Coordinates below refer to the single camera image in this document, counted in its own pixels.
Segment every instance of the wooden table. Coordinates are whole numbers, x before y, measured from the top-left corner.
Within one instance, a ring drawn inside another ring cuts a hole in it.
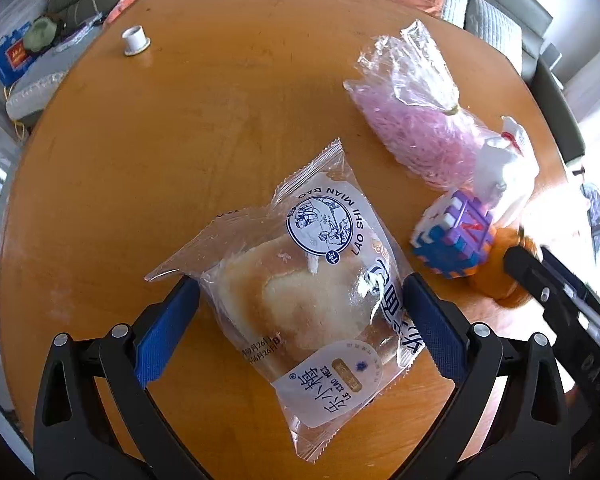
[[[372,37],[396,35],[414,18],[438,42],[461,105],[492,129],[502,115],[526,128],[541,168],[536,203],[550,204],[543,197],[566,183],[566,173],[542,114],[507,59],[464,30],[390,0],[139,0],[68,74],[11,191],[0,343],[29,438],[55,334],[93,338],[132,322],[174,284],[149,284],[147,272],[215,215],[268,203],[277,184],[336,137],[369,200],[440,296],[500,335],[527,338],[542,328],[537,305],[506,311],[410,255],[411,231],[438,193],[394,161],[342,82],[356,77],[353,65]],[[135,24],[152,45],[127,58],[120,35]],[[305,463],[293,452],[273,389],[222,336],[206,303],[150,385],[184,444],[218,480],[384,480],[451,389],[421,355],[315,465]],[[109,391],[101,391],[125,449],[137,453]],[[484,418],[492,415],[493,407]]]

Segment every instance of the foam puzzle cube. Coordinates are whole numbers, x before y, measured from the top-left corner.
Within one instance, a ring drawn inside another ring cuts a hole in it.
[[[474,274],[483,264],[495,235],[493,217],[480,200],[451,191],[427,209],[411,237],[413,253],[446,278]]]

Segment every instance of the sofa armrest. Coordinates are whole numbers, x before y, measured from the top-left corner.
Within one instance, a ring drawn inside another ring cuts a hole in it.
[[[584,155],[584,140],[558,83],[542,58],[538,60],[536,74],[529,88],[565,163],[575,162]]]

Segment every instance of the orange pumpkin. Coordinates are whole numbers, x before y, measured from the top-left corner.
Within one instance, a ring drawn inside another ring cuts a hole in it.
[[[538,247],[531,238],[523,235],[521,239],[520,232],[511,227],[500,228],[496,231],[487,261],[468,278],[469,284],[475,290],[507,308],[516,308],[532,299],[531,295],[504,271],[504,253],[518,244],[540,259]]]

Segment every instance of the blue gripper pad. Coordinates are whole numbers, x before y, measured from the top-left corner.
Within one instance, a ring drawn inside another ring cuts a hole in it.
[[[200,286],[188,276],[180,279],[165,300],[147,308],[148,317],[142,319],[145,313],[134,323],[142,325],[151,316],[151,325],[141,329],[140,341],[136,342],[135,374],[139,383],[146,388],[147,383],[155,381],[162,375],[167,362],[176,349],[180,338],[198,309]]]
[[[467,331],[471,327],[455,304],[442,301],[414,272],[402,286],[408,314],[420,332],[440,375],[456,384],[468,373]]]

